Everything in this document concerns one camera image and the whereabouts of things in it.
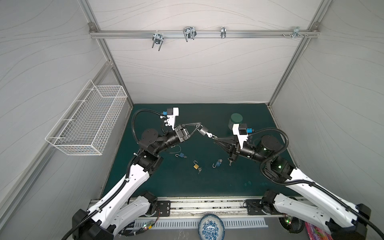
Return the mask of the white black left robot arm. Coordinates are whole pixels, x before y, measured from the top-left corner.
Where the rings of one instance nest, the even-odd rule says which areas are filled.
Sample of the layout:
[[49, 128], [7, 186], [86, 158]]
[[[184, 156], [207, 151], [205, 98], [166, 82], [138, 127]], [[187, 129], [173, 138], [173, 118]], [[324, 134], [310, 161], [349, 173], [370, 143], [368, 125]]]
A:
[[130, 204], [127, 201], [160, 166], [163, 161], [160, 153], [191, 137], [187, 127], [189, 124], [178, 125], [165, 135], [155, 129], [145, 130], [138, 142], [140, 149], [128, 163], [126, 174], [95, 205], [73, 215], [72, 229], [63, 239], [112, 240], [138, 217], [152, 215], [158, 199], [150, 192], [144, 192]]

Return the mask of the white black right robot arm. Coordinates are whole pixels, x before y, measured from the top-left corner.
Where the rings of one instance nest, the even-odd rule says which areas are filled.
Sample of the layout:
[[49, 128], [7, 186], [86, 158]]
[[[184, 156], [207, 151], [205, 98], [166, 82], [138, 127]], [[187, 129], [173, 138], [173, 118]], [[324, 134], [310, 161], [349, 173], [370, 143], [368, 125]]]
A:
[[229, 161], [244, 157], [260, 163], [262, 174], [271, 182], [287, 187], [311, 202], [310, 205], [282, 193], [267, 191], [259, 207], [266, 214], [276, 211], [312, 224], [334, 240], [364, 240], [368, 233], [371, 210], [364, 204], [343, 200], [306, 176], [280, 157], [283, 145], [271, 135], [262, 136], [252, 145], [244, 136], [216, 138], [215, 143], [229, 154]]

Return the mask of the blue padlock with keys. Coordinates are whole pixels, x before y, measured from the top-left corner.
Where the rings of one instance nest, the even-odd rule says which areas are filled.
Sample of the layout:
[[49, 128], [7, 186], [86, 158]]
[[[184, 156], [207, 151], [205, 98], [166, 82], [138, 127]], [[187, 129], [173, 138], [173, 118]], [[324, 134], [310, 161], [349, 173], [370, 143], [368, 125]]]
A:
[[222, 159], [219, 159], [219, 160], [217, 160], [213, 165], [212, 165], [212, 168], [218, 168], [218, 167], [220, 167], [221, 166], [221, 164], [222, 164], [222, 162], [223, 162], [223, 160]]

